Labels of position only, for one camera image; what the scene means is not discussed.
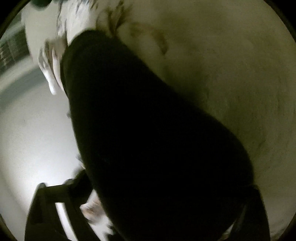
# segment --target curved rim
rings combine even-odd
[[[30,0],[10,0],[6,1],[6,9],[2,9],[2,15],[0,15],[0,38],[5,33],[11,21],[15,16],[29,3]],[[292,3],[289,0],[264,0],[280,17],[282,22],[289,30],[291,36],[296,42],[296,18],[294,18],[293,8],[289,7]],[[279,241],[295,240],[296,238],[296,214],[291,220],[289,226],[286,228],[284,233],[279,238]]]

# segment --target dark green object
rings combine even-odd
[[[47,7],[51,2],[52,0],[31,0],[31,3],[38,8]]]

